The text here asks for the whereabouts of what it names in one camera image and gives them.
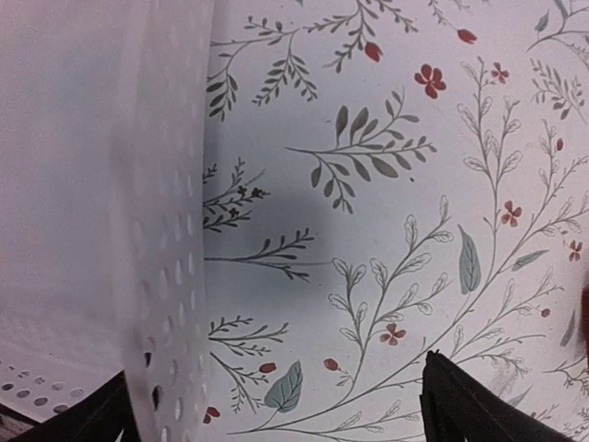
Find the white perforated plastic basket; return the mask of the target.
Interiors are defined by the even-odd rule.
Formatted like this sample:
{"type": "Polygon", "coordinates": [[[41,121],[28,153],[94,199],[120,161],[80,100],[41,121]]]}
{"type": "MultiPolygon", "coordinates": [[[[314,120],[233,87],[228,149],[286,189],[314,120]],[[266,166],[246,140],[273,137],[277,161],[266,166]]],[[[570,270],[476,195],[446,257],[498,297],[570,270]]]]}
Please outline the white perforated plastic basket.
{"type": "Polygon", "coordinates": [[[1,5],[1,402],[67,427],[116,376],[195,441],[210,1],[1,5]]]}

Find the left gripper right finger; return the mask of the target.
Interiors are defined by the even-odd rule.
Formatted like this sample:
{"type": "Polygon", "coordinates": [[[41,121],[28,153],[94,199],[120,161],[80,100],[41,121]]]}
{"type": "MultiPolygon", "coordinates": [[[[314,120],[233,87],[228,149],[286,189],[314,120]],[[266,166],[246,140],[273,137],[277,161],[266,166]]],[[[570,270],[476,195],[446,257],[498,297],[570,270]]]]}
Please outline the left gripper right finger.
{"type": "Polygon", "coordinates": [[[570,440],[502,401],[438,351],[427,353],[420,404],[427,442],[570,440]]]}

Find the dark red towel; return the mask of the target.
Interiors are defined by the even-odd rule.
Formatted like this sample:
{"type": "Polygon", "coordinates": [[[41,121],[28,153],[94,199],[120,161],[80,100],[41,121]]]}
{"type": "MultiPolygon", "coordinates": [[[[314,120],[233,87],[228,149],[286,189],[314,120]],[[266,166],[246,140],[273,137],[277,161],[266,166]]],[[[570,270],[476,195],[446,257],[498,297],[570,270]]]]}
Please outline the dark red towel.
{"type": "Polygon", "coordinates": [[[589,361],[589,286],[587,285],[581,295],[581,319],[580,328],[583,335],[583,345],[586,361],[589,361]]]}

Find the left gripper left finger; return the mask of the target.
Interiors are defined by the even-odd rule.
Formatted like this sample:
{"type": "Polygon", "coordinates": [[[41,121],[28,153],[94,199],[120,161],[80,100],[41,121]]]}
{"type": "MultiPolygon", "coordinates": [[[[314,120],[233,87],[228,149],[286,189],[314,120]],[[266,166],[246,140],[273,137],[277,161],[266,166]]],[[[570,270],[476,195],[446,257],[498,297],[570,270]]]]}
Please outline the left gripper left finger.
{"type": "Polygon", "coordinates": [[[136,441],[136,422],[123,371],[74,407],[13,438],[17,442],[136,441]]]}

